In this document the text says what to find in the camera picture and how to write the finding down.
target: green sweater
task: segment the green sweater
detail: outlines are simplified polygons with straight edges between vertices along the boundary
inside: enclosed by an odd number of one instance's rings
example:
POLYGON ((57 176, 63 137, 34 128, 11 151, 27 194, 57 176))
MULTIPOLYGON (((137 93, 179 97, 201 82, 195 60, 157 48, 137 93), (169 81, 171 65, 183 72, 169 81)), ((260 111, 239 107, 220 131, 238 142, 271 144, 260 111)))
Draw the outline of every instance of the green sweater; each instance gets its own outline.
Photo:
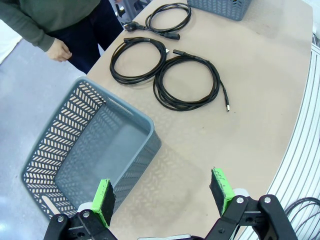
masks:
POLYGON ((25 40, 47 51, 54 38, 46 33, 84 19, 100 0, 0 0, 0 19, 25 40))

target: person's hand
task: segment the person's hand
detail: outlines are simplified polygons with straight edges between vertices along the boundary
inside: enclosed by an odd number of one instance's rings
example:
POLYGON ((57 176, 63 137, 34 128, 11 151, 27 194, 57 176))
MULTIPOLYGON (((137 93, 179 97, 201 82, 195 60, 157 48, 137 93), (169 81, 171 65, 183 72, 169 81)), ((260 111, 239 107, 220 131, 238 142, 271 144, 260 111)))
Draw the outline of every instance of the person's hand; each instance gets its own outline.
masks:
POLYGON ((72 53, 69 51, 67 45, 65 45, 63 41, 56 38, 54 39, 54 42, 49 50, 46 51, 46 54, 49 58, 58 62, 65 62, 72 56, 72 53))

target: wooden table surface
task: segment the wooden table surface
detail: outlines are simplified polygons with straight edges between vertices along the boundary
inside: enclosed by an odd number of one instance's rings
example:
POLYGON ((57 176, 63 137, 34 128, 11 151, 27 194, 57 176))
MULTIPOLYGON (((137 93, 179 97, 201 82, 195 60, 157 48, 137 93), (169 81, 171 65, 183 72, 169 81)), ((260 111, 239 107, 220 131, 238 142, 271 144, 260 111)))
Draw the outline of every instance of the wooden table surface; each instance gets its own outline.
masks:
MULTIPOLYGON (((153 0, 137 17, 174 0, 153 0)), ((186 13, 170 10, 154 19, 166 28, 186 13)), ((225 172, 233 188, 258 199, 268 190, 282 161, 300 109, 308 75, 312 9, 301 0, 253 0, 236 22, 192 9, 179 41, 146 31, 123 32, 88 73, 88 77, 138 108, 154 121, 162 147, 129 196, 114 214, 111 230, 119 240, 190 233, 205 237, 219 214, 209 189, 211 168, 225 172), (123 38, 150 37, 170 50, 210 60, 230 100, 226 112, 222 90, 211 103, 189 112, 160 105, 152 83, 118 84, 111 76, 111 56, 123 38)), ((124 75, 146 73, 159 60, 149 43, 128 49, 116 64, 124 75)), ((206 68, 187 62, 170 69, 165 86, 183 100, 209 93, 206 68)))

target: gray plastic basket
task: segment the gray plastic basket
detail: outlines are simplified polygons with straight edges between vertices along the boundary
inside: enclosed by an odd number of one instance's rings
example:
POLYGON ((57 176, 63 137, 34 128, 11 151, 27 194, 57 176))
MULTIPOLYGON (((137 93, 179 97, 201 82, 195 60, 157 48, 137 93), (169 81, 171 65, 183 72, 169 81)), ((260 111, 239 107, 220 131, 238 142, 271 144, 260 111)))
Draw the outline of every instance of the gray plastic basket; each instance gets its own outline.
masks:
POLYGON ((82 77, 44 129, 21 178, 49 218, 72 216, 109 178, 116 211, 160 147, 148 116, 82 77))
POLYGON ((252 0, 187 0, 191 7, 241 21, 252 0))

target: dark jeans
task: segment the dark jeans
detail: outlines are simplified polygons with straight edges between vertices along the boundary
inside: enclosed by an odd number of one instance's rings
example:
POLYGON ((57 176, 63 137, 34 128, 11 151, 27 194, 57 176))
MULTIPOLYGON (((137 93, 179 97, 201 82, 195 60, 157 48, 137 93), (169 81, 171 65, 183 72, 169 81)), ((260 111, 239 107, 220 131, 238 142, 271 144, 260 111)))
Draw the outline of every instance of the dark jeans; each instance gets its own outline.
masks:
POLYGON ((87 74, 100 58, 98 44, 106 50, 122 30, 110 2, 101 0, 80 22, 48 35, 63 41, 72 53, 68 61, 87 74))

